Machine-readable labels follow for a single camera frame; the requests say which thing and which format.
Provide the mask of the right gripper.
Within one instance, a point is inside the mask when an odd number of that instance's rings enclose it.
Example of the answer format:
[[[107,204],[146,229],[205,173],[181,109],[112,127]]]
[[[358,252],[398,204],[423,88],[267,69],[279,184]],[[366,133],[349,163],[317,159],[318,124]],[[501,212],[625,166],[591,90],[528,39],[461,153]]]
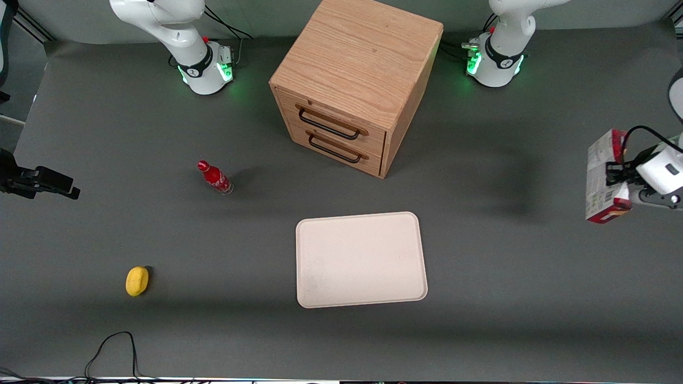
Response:
[[[1,148],[1,190],[3,194],[15,194],[27,199],[34,199],[37,193],[62,195],[68,199],[78,200],[81,190],[73,187],[73,178],[56,172],[48,167],[36,167],[35,170],[20,167],[10,151]]]

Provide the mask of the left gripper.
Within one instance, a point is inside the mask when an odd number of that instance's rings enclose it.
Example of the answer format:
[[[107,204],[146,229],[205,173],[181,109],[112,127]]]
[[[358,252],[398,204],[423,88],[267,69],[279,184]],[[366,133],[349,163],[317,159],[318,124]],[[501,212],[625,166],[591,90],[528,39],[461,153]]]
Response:
[[[673,193],[682,187],[682,154],[671,146],[652,146],[641,151],[635,161],[607,162],[606,185],[634,184],[637,173],[657,193]]]

